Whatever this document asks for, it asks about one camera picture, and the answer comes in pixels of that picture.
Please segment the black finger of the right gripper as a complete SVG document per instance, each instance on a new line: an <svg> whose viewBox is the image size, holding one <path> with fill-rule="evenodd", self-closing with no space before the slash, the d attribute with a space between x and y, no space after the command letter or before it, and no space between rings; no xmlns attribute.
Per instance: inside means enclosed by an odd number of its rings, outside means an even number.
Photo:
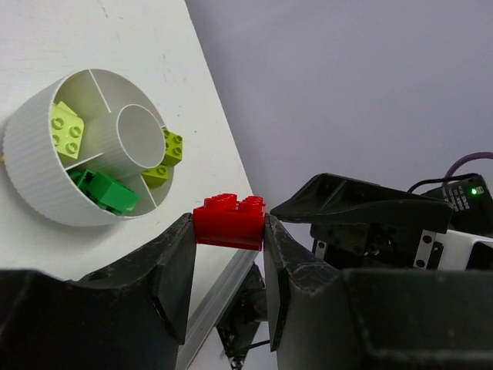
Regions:
<svg viewBox="0 0 493 370"><path fill-rule="evenodd" d="M270 214L294 224L386 224L446 231L454 213L444 200L329 173L305 183Z"/></svg>

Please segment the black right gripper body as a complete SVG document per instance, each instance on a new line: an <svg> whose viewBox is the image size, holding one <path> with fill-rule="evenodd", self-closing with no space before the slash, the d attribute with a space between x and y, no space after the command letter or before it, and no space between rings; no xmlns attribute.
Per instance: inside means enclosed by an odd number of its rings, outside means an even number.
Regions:
<svg viewBox="0 0 493 370"><path fill-rule="evenodd" d="M437 226L392 224L312 224L313 253L336 269L403 268L436 270L444 249L439 234L448 221Z"/></svg>

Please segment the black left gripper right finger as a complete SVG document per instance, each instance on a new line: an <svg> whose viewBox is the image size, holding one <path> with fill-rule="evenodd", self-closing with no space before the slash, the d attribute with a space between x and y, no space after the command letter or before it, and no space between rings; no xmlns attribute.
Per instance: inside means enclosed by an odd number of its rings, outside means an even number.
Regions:
<svg viewBox="0 0 493 370"><path fill-rule="evenodd" d="M488 271L339 271L267 216L270 348L280 369L490 369Z"/></svg>

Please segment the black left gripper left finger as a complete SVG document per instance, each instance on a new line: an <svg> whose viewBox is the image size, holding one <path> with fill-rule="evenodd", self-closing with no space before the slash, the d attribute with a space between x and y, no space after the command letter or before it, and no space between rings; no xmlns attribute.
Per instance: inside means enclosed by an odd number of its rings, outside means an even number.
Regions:
<svg viewBox="0 0 493 370"><path fill-rule="evenodd" d="M1 272L3 369L173 369L186 338L191 214L83 278Z"/></svg>

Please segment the red curved lego with green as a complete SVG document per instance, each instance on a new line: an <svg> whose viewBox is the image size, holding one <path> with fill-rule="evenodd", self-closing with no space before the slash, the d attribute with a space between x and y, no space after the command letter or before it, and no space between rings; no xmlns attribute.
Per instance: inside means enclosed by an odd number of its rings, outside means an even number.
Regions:
<svg viewBox="0 0 493 370"><path fill-rule="evenodd" d="M196 242L247 251L261 251L265 223L262 197L239 200L234 193L208 197L193 210Z"/></svg>

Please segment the dark green lego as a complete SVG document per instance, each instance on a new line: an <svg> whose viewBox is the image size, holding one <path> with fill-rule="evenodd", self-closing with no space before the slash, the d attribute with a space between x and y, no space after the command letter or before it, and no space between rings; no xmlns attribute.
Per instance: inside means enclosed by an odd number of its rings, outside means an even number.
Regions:
<svg viewBox="0 0 493 370"><path fill-rule="evenodd" d="M99 208L115 215L128 214L139 202L137 193L104 173L85 170L75 183Z"/></svg>

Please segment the lime green square lego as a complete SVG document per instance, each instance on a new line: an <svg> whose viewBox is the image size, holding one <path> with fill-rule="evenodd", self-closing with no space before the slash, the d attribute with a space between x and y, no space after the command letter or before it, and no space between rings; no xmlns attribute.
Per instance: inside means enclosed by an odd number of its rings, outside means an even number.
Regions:
<svg viewBox="0 0 493 370"><path fill-rule="evenodd" d="M161 187L169 179L169 167L160 164L142 172L142 177L150 189Z"/></svg>

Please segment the pale green curved lego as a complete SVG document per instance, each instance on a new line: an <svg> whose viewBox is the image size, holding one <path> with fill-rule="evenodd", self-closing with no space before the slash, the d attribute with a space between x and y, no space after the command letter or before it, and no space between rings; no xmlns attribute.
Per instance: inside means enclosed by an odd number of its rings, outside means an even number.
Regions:
<svg viewBox="0 0 493 370"><path fill-rule="evenodd" d="M52 142L61 158L77 160L85 128L84 121L63 101L52 104Z"/></svg>

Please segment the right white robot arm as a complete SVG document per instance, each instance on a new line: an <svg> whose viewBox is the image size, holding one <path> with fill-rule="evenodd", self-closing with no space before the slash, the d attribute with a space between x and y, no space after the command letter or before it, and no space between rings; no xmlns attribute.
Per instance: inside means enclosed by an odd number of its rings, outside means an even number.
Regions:
<svg viewBox="0 0 493 370"><path fill-rule="evenodd" d="M310 225L313 253L338 269L492 268L492 196L476 173L407 191L322 173L271 213Z"/></svg>

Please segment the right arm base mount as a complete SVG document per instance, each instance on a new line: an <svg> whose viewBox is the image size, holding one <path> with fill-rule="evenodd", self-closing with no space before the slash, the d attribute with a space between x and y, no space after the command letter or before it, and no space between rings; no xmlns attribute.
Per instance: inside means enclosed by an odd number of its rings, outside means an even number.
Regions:
<svg viewBox="0 0 493 370"><path fill-rule="evenodd" d="M267 297L263 277L253 263L216 329L232 369L241 369L261 322L267 322Z"/></svg>

